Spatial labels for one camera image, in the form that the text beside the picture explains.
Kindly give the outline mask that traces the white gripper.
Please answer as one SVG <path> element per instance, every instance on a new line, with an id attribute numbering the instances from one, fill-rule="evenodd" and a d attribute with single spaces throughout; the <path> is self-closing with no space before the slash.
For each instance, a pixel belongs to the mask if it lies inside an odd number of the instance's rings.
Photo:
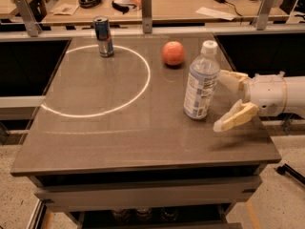
<path id="1" fill-rule="evenodd" d="M 287 102 L 287 86 L 283 75 L 284 72 L 256 74 L 250 79 L 246 73 L 221 70 L 218 81 L 233 93 L 244 88 L 244 100 L 247 103 L 241 99 L 235 102 L 232 108 L 214 123 L 213 130 L 217 133 L 231 130 L 251 121 L 257 114 L 259 116 L 282 114 Z"/>

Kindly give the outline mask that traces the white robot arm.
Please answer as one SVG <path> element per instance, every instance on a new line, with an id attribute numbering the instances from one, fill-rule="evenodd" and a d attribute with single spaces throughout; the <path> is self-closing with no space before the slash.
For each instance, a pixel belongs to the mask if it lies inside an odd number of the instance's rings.
<path id="1" fill-rule="evenodd" d="M 258 116 L 296 114 L 305 117 L 305 76 L 256 74 L 222 70 L 218 81 L 240 99 L 213 125 L 215 132 L 231 130 Z"/>

